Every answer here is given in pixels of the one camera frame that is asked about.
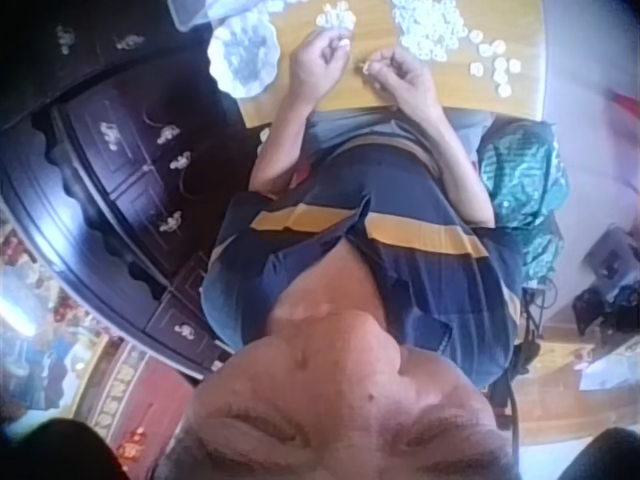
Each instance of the yellow stripe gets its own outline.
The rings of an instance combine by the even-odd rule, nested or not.
[[[448,255],[488,256],[477,237],[457,225],[436,225],[410,218],[370,213],[365,220],[369,238],[388,245]]]
[[[254,230],[284,230],[319,233],[353,214],[354,210],[316,207],[300,203],[277,212],[261,212],[251,224]]]
[[[288,228],[298,232],[319,233],[353,213],[354,210],[301,203],[276,212],[261,212],[251,224],[251,228],[260,231]],[[388,245],[448,255],[470,254],[474,258],[489,255],[477,237],[467,235],[457,225],[437,225],[382,213],[369,213],[365,225],[369,238]],[[211,262],[215,261],[231,240],[233,238],[213,251]],[[502,290],[509,313],[519,322],[520,299],[504,284]]]

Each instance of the plastic container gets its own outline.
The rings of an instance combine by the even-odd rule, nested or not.
[[[176,28],[188,32],[206,22],[215,22],[251,10],[264,0],[168,0]]]

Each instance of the metal drawer handle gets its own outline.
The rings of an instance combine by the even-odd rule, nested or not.
[[[56,27],[56,35],[58,37],[58,45],[63,55],[69,55],[71,48],[76,43],[76,32],[73,28],[66,28],[62,25]]]
[[[100,122],[100,132],[102,132],[102,137],[107,142],[109,150],[117,152],[118,143],[122,141],[118,127],[114,123]]]
[[[145,38],[140,35],[127,35],[121,40],[117,38],[113,40],[118,50],[134,50],[144,43]]]
[[[188,323],[180,323],[173,327],[173,331],[179,333],[187,340],[195,340],[196,339],[196,331],[193,329],[191,325]]]
[[[160,136],[156,140],[158,145],[164,145],[170,140],[173,140],[178,135],[180,135],[180,129],[175,125],[167,125],[160,130]]]
[[[161,232],[175,232],[182,223],[182,212],[178,210],[160,224]]]
[[[169,164],[171,170],[184,170],[191,163],[191,152],[184,152]]]

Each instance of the dark wooden cabinet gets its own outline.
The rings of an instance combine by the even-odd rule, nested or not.
[[[113,192],[147,163],[128,112],[109,85],[75,99],[67,112],[81,155],[107,192]]]
[[[212,367],[222,348],[209,333],[210,328],[178,297],[169,294],[145,331],[199,365]]]
[[[200,294],[208,263],[209,259],[206,255],[202,252],[196,253],[180,271],[173,285],[176,295],[180,296],[202,318],[204,313]]]
[[[3,203],[83,303],[206,375],[230,352],[200,287],[258,131],[209,74],[209,26],[179,32],[164,0],[52,1],[0,56]]]

